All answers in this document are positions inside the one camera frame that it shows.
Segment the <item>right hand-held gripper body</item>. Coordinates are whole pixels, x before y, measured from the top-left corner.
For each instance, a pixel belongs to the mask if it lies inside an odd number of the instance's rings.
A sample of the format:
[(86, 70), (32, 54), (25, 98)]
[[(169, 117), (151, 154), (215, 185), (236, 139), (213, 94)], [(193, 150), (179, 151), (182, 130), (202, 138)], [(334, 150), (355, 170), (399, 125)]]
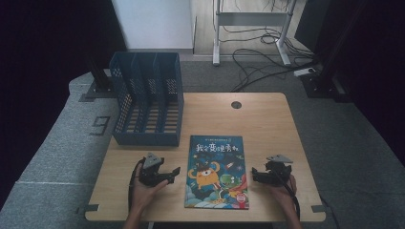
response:
[(266, 159), (266, 170), (268, 171), (266, 183), (272, 186), (282, 186), (287, 183), (292, 172), (293, 161), (283, 155), (268, 156)]

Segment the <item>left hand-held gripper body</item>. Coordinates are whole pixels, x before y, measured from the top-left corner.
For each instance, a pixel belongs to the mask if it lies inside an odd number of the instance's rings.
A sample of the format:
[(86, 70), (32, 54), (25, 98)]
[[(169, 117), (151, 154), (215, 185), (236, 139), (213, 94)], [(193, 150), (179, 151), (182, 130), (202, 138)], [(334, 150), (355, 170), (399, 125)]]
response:
[(139, 181), (142, 184), (155, 187), (165, 180), (165, 176), (159, 173), (159, 168), (164, 163), (163, 157), (148, 153), (140, 163)]

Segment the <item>colourful cartoon picture book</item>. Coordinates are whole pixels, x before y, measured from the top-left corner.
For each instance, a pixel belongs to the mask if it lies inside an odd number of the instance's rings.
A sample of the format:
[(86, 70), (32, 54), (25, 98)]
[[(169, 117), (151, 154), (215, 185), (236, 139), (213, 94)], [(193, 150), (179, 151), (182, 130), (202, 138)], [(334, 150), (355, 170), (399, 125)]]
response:
[(236, 135), (190, 137), (185, 208), (249, 208), (243, 138)]

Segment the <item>person's right hand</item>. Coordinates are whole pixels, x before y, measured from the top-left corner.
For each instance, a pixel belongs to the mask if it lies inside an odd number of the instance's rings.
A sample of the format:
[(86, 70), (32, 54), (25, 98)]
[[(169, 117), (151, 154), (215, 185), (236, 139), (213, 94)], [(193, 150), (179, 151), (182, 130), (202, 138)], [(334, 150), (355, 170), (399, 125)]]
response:
[[(296, 180), (293, 175), (289, 176), (289, 181), (287, 182), (287, 186), (292, 191), (292, 193), (294, 195), (296, 195), (296, 191), (297, 191)], [(293, 208), (294, 207), (293, 198), (291, 197), (291, 195), (286, 187), (269, 186), (268, 190), (272, 194), (272, 196), (275, 198), (275, 200), (280, 204), (281, 207), (283, 207), (283, 208)]]

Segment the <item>person's left hand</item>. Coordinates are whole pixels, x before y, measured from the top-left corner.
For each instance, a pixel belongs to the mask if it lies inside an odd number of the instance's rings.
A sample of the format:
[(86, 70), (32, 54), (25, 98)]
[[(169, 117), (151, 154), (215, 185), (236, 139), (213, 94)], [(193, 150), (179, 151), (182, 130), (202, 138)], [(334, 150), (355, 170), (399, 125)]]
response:
[(166, 185), (161, 184), (155, 187), (149, 187), (142, 184), (139, 181), (139, 172), (140, 172), (141, 164), (136, 169), (136, 176), (133, 179), (133, 195), (132, 195), (132, 203), (131, 209), (133, 207), (142, 208), (143, 210), (149, 205), (149, 203), (153, 200), (155, 194), (163, 189)]

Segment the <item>blue perforated file rack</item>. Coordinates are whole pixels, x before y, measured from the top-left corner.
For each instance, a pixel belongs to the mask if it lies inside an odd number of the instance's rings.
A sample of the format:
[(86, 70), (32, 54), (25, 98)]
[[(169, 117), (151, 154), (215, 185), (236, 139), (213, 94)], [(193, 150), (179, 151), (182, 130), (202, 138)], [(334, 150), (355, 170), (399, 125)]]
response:
[(120, 145), (178, 146), (183, 89), (176, 52), (117, 52), (110, 61)]

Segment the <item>black metal stand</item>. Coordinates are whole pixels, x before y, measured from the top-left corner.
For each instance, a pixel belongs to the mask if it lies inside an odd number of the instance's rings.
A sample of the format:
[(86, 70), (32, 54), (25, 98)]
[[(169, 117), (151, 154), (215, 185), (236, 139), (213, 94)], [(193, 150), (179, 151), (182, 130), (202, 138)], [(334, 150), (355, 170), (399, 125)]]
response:
[(307, 0), (295, 38), (313, 54), (318, 63), (316, 73), (302, 76), (307, 96), (334, 98), (336, 87), (333, 77), (337, 70), (336, 59), (345, 39), (343, 0)]
[(105, 71), (97, 65), (93, 57), (88, 53), (85, 60), (94, 79), (89, 91), (85, 94), (85, 98), (89, 101), (96, 98), (113, 98), (115, 96), (114, 86)]

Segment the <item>white power strip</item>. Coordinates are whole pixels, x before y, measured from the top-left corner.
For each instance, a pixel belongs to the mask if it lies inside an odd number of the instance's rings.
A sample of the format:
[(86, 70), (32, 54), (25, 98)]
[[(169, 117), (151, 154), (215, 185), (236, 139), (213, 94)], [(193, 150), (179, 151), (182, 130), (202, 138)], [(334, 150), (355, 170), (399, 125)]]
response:
[(294, 71), (293, 75), (296, 77), (299, 77), (299, 76), (307, 75), (307, 74), (311, 74), (311, 73), (316, 73), (316, 70), (314, 68), (305, 68), (305, 69), (301, 69), (298, 71)]

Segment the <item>white metal desk frame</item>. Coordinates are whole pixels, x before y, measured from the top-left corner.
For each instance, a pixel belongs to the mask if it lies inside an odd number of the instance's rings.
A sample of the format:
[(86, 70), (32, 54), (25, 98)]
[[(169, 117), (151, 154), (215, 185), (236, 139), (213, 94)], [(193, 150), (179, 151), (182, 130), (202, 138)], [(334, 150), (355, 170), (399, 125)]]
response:
[(285, 66), (291, 65), (285, 50), (285, 41), (297, 0), (289, 0), (287, 10), (284, 12), (223, 12), (221, 2), (222, 0), (214, 0), (215, 36), (212, 55), (214, 66), (220, 65), (220, 26), (281, 27), (281, 35), (276, 40), (275, 45), (283, 64)]

